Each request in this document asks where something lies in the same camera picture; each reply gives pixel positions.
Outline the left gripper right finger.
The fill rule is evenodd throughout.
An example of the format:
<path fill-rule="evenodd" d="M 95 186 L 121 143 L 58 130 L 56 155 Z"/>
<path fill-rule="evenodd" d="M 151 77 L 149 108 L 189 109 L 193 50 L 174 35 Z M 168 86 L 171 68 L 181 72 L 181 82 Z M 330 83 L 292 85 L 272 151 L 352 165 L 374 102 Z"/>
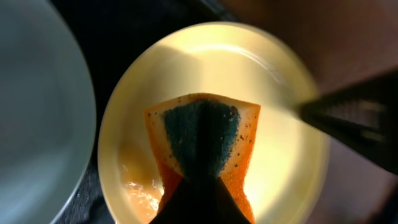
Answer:
<path fill-rule="evenodd" d="M 219 220 L 224 224 L 250 224 L 220 177 L 215 182 L 215 202 Z"/>

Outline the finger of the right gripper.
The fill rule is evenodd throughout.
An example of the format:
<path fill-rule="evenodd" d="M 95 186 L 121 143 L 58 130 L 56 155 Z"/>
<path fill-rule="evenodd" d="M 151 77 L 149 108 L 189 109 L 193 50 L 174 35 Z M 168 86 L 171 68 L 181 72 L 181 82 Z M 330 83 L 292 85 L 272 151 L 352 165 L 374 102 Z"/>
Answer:
<path fill-rule="evenodd" d="M 300 119 L 397 174 L 397 70 L 300 106 Z"/>

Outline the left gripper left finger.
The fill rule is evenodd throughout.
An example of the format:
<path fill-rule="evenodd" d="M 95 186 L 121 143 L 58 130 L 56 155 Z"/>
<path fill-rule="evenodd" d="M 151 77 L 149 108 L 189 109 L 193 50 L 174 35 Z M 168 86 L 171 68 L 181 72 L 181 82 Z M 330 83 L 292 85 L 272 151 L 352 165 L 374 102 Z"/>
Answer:
<path fill-rule="evenodd" d="M 150 224 L 184 224 L 192 214 L 193 194 L 190 184 L 182 179 L 164 205 L 163 209 L 155 216 Z"/>

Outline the pale yellow plate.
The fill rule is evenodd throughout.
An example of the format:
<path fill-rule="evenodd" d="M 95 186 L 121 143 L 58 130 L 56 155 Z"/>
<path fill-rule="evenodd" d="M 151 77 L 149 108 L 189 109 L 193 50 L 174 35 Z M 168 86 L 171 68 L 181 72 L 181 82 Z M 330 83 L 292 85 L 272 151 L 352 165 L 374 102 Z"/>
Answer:
<path fill-rule="evenodd" d="M 191 93 L 261 106 L 244 191 L 257 223 L 304 223 L 322 191 L 329 141 L 299 120 L 317 99 L 309 71 L 279 39 L 233 22 L 190 26 L 149 47 L 126 70 L 103 115 L 98 170 L 116 223 L 149 222 L 162 193 L 144 110 Z"/>

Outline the yellow green scrub sponge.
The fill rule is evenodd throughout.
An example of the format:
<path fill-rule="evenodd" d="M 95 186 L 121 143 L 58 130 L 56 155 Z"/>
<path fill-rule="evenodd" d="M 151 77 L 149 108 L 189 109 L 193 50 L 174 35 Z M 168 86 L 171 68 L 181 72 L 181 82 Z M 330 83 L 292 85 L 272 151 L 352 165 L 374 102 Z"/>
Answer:
<path fill-rule="evenodd" d="M 195 93 L 145 110 L 144 120 L 164 194 L 159 210 L 185 179 L 193 194 L 188 223 L 221 223 L 215 182 L 222 179 L 244 216 L 254 222 L 244 180 L 261 107 L 221 95 Z"/>

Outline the light blue plate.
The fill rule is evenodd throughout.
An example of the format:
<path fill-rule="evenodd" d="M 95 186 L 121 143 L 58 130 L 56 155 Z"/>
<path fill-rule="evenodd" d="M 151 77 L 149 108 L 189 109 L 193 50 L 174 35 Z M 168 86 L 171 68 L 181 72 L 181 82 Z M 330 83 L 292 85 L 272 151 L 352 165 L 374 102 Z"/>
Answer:
<path fill-rule="evenodd" d="M 53 223 L 96 129 L 90 73 L 48 1 L 1 2 L 1 222 Z"/>

